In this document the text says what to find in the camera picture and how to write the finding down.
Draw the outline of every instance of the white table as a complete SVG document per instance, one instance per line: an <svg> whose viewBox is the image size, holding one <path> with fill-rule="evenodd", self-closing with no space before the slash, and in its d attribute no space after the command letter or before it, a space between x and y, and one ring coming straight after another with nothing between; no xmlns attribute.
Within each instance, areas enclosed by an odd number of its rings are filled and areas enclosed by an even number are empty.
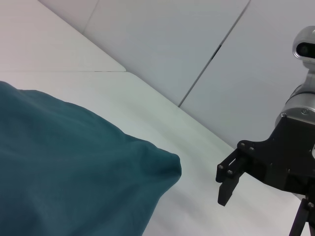
<svg viewBox="0 0 315 236"><path fill-rule="evenodd" d="M0 71L126 71L36 0L1 0L0 32Z"/></svg>
<svg viewBox="0 0 315 236"><path fill-rule="evenodd" d="M0 73L85 107L125 133L178 154L183 175L159 201L144 236L287 236L300 201L244 174L232 198L217 204L217 164L233 149L149 85L127 72ZM304 236L309 235L308 226Z"/></svg>

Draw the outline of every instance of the teal cloth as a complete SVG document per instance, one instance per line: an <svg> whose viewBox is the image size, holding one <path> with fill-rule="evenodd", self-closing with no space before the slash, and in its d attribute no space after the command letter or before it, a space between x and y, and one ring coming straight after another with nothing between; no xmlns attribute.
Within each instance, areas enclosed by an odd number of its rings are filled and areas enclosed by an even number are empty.
<svg viewBox="0 0 315 236"><path fill-rule="evenodd" d="M180 176L177 155L0 82L0 236L140 236Z"/></svg>

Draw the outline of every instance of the white wall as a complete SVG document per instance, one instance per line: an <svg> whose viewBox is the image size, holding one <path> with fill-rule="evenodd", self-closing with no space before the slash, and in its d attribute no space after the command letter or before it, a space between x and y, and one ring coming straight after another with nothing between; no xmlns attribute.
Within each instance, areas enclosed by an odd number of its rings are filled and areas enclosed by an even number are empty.
<svg viewBox="0 0 315 236"><path fill-rule="evenodd" d="M93 5L86 6L89 0L41 1L77 29ZM247 3L99 0L83 35L179 105Z"/></svg>
<svg viewBox="0 0 315 236"><path fill-rule="evenodd" d="M306 77L292 43L315 25L314 9L314 0L252 0L181 108L232 147L267 139Z"/></svg>

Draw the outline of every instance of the screw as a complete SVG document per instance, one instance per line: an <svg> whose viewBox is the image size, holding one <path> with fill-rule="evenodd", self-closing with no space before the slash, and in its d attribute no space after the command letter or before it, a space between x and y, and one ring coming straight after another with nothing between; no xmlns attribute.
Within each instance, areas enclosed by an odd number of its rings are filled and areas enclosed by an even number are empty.
<svg viewBox="0 0 315 236"><path fill-rule="evenodd" d="M309 112L310 112L309 109L306 109L306 108L303 108L301 110L301 113L304 114L304 115L307 115Z"/></svg>
<svg viewBox="0 0 315 236"><path fill-rule="evenodd" d="M308 203L307 206L309 207L309 209L313 209L314 208L314 204L313 203Z"/></svg>

